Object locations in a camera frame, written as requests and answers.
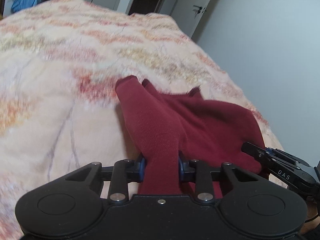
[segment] metal screw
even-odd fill
[[[110,199],[113,201],[122,201],[125,199],[125,195],[122,193],[113,193],[110,195]]]
[[[209,200],[213,199],[213,195],[210,193],[206,193],[206,192],[200,193],[198,195],[198,199],[203,200],[203,201],[209,201]]]
[[[161,204],[161,205],[163,205],[163,204],[166,203],[166,201],[165,201],[164,199],[159,199],[159,200],[158,200],[158,203]]]

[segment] black cable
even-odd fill
[[[315,220],[318,216],[319,216],[319,214],[317,214],[317,215],[316,215],[315,217],[313,217],[313,218],[310,218],[310,219],[306,220],[305,223],[309,223],[309,222]]]

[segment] pink blanket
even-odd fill
[[[204,99],[243,106],[265,145],[281,148],[242,90],[169,16],[51,0],[0,21],[0,62],[0,239],[22,235],[14,207],[27,191],[93,161],[135,158],[114,90],[128,75],[166,93],[200,86]]]

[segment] maroon sweater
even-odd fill
[[[203,100],[199,88],[183,95],[161,94],[148,80],[140,84],[135,76],[119,80],[116,93],[131,139],[147,160],[140,194],[181,193],[178,151],[213,167],[232,162],[261,172],[261,165],[241,151],[246,141],[265,147],[249,110]],[[219,184],[214,183],[214,188],[216,197],[222,197]]]

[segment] floral pattern blanket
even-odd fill
[[[242,90],[171,17],[50,0],[0,21],[0,239],[22,235],[14,207],[27,191],[93,161],[135,158],[114,90],[128,75],[168,93],[200,86],[206,99],[246,107],[266,146],[281,148]]]

